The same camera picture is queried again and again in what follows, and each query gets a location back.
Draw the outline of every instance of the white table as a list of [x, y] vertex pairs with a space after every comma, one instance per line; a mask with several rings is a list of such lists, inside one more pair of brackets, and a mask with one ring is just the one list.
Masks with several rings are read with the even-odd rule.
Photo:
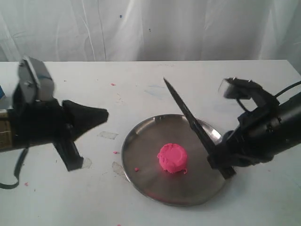
[[[110, 117], [76, 142], [81, 155], [92, 161], [89, 168], [68, 173], [52, 145], [31, 148], [20, 186], [0, 190], [0, 225], [300, 225], [301, 146], [270, 163], [240, 169], [219, 195], [189, 208], [165, 206], [142, 196], [112, 169], [114, 161], [121, 164], [120, 154], [113, 151], [121, 151], [136, 124], [158, 114], [181, 113], [163, 76], [196, 117], [224, 133], [238, 125], [242, 110], [218, 94], [222, 79], [252, 79], [276, 94], [300, 80], [287, 61], [46, 62], [46, 66], [56, 83], [56, 98], [107, 108]], [[0, 63], [0, 85], [6, 94], [17, 83], [16, 70], [17, 63]], [[254, 105], [249, 101], [247, 106]], [[103, 138], [99, 136], [103, 131], [118, 135], [114, 140]], [[20, 150], [0, 153], [1, 182], [14, 182], [19, 154]]]

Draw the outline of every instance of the white backdrop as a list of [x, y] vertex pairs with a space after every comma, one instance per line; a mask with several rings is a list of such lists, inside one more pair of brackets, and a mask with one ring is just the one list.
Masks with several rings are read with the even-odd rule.
[[0, 0], [0, 61], [288, 59], [299, 0]]

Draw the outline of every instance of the silver plate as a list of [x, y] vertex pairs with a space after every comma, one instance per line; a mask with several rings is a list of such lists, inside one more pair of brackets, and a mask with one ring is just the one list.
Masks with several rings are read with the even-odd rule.
[[[203, 121], [200, 124], [214, 142], [221, 135]], [[188, 155], [187, 174], [164, 171], [157, 158], [167, 143], [183, 146]], [[122, 164], [128, 180], [143, 195], [173, 206], [202, 204], [217, 194], [226, 183], [218, 170], [211, 169], [208, 153], [190, 129], [183, 115], [166, 114], [149, 118], [126, 137]]]

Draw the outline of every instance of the wire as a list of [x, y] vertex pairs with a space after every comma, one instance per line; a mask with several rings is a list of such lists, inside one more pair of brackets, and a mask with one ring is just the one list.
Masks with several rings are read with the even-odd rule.
[[278, 96], [280, 96], [281, 94], [287, 92], [289, 89], [294, 88], [295, 86], [298, 86], [298, 85], [300, 85], [300, 84], [301, 84], [301, 81], [296, 82], [296, 83], [294, 83], [294, 84], [292, 84], [292, 85], [286, 87], [285, 89], [281, 90], [281, 91], [280, 91], [279, 93], [277, 93], [274, 97], [278, 97]]
[[250, 111], [243, 105], [243, 103], [240, 101], [240, 99], [236, 99], [238, 105], [247, 113], [250, 113]]

